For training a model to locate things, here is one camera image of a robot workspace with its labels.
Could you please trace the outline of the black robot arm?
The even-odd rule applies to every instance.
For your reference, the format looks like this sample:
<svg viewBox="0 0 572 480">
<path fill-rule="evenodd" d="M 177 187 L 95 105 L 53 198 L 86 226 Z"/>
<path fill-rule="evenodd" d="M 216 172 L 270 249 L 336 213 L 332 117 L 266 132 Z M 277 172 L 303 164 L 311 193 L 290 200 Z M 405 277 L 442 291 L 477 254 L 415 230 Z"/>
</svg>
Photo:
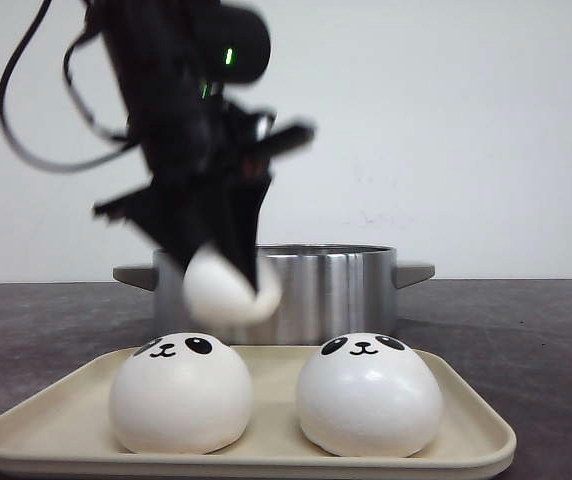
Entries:
<svg viewBox="0 0 572 480">
<path fill-rule="evenodd" d="M 211 245 L 255 283 L 270 161 L 314 135 L 306 123 L 261 135 L 260 122 L 273 114 L 247 111 L 223 94 L 226 84 L 247 84 L 265 71 L 264 21 L 218 1 L 97 1 L 94 9 L 129 139 L 152 174 L 149 185 L 97 204 L 95 214 L 134 222 L 183 267 Z"/>
</svg>

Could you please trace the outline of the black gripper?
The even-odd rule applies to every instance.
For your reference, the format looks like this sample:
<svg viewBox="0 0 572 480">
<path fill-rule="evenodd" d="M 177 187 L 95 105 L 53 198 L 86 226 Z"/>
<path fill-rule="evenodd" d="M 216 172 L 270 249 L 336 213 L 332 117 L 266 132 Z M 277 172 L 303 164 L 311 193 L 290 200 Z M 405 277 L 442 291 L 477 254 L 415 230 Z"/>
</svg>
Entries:
<svg viewBox="0 0 572 480">
<path fill-rule="evenodd" d="M 208 106 L 209 141 L 177 138 L 180 149 L 150 151 L 150 184 L 96 204 L 96 216 L 134 222 L 185 269 L 210 239 L 219 252 L 258 290 L 257 229 L 271 183 L 268 164 L 311 142 L 315 129 L 295 122 L 274 131 L 270 111 L 248 112 L 221 99 Z"/>
</svg>

